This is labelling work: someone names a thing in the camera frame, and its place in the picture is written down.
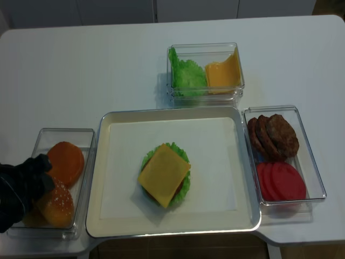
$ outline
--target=white cabinet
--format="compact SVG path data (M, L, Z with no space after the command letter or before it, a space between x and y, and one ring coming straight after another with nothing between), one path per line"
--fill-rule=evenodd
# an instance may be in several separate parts
M240 0L237 18L311 15L316 0Z
M156 0L163 22L236 19L239 0Z
M77 0L83 25L153 23L152 0Z
M13 28L81 25L75 0L1 0Z

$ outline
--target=floor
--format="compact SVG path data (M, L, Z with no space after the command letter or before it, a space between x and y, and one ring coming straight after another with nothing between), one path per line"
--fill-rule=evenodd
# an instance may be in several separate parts
M345 244L281 248L282 259L345 259ZM89 259L268 259L264 241L251 234L216 234L110 240Z

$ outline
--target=lettuce leaf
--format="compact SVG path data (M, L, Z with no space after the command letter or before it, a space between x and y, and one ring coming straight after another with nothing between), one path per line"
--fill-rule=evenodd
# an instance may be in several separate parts
M174 77L173 88L198 88L207 87L206 74L201 66L193 60L179 60L176 50L169 49L169 60L171 63L171 72ZM204 91L176 91L178 96L202 96Z

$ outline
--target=sesame seed bun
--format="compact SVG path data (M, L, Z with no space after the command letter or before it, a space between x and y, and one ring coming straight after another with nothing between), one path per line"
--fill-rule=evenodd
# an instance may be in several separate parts
M36 205L46 221L56 228L68 228L74 216L74 204L70 191L53 177L55 189L45 194Z

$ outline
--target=cheese slice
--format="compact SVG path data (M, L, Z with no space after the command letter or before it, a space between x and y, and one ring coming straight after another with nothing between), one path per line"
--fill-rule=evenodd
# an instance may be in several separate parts
M224 62L212 62L205 67L208 87L230 87L240 85L238 54L229 56ZM231 90L210 90L210 93L230 93Z
M167 208L190 164L162 144L138 177L138 182L164 208Z

